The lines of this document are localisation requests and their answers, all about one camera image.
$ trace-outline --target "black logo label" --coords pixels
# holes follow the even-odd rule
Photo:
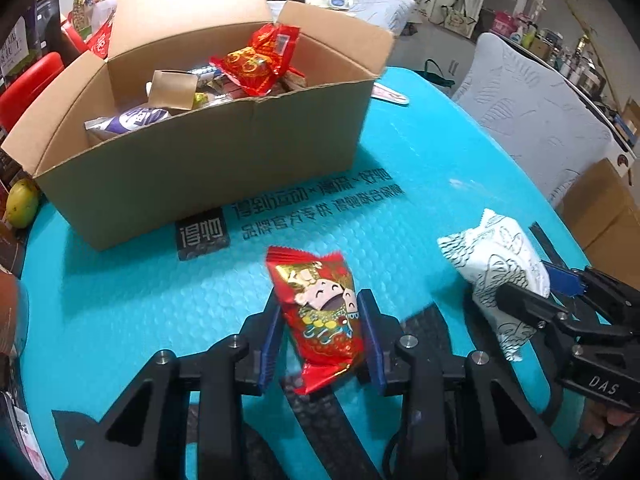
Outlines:
[[[231,241],[222,208],[215,207],[175,223],[175,244],[181,261],[229,247]]]

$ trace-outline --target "cardboard carton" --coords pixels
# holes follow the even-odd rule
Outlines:
[[[607,159],[578,178],[562,199],[558,215],[593,267],[640,288],[640,215]]]
[[[625,121],[631,133],[638,135],[637,131],[640,130],[640,105],[631,97],[626,102],[625,110],[622,112],[622,120]]]
[[[84,122],[146,102],[155,70],[189,70],[247,45],[266,0],[120,0],[106,61],[76,59],[2,147],[71,226],[103,250],[167,222],[352,164],[392,35],[287,2],[301,28],[292,66],[309,88],[192,110],[105,142]]]

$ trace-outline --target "bottle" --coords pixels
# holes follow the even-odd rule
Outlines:
[[[587,43],[589,43],[589,37],[586,34],[583,34],[575,47],[574,56],[581,58],[584,53],[584,47],[587,46]]]
[[[569,72],[571,72],[571,63],[565,58],[562,60],[562,65],[560,66],[560,75],[569,77]]]
[[[511,35],[509,36],[509,39],[514,43],[520,44],[520,42],[522,41],[523,31],[524,31],[524,27],[520,25],[516,32],[511,33]]]
[[[532,22],[537,22],[540,17],[540,13],[545,10],[545,0],[532,0],[527,16],[531,18]]]
[[[585,66],[586,66],[586,63],[584,62],[584,59],[580,58],[577,62],[576,67],[574,68],[574,71],[569,77],[569,81],[571,83],[573,83],[574,85],[578,84],[578,81],[580,80],[580,76],[582,75],[582,72],[584,72]]]
[[[551,68],[556,68],[556,60],[560,54],[560,49],[558,47],[554,47],[554,49],[549,53],[549,57],[546,59],[546,63]]]
[[[529,23],[529,30],[522,37],[522,42],[521,42],[522,46],[527,50],[531,46],[531,43],[533,43],[533,39],[536,37],[537,31],[538,31],[538,26],[535,23]]]

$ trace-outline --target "purple snack package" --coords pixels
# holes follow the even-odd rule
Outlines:
[[[131,110],[115,117],[100,117],[84,123],[88,132],[99,133],[109,132],[112,134],[126,134],[137,130],[147,124],[157,123],[168,117],[170,113],[162,108],[149,108],[146,106],[136,106]]]

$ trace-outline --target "red snack package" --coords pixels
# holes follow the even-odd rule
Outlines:
[[[300,29],[268,23],[251,36],[250,44],[209,62],[251,96],[266,95],[283,75],[293,56]]]
[[[353,278],[340,253],[318,257],[269,247],[266,263],[298,354],[304,359],[302,386],[295,392],[308,395],[363,359]]]
[[[113,25],[113,15],[115,14],[115,10],[111,12],[111,15],[107,18],[107,21],[104,22],[98,31],[92,35],[91,38],[86,42],[86,46],[91,50],[96,56],[101,57],[102,59],[106,59],[107,52],[109,51],[109,41],[111,39],[111,26]]]

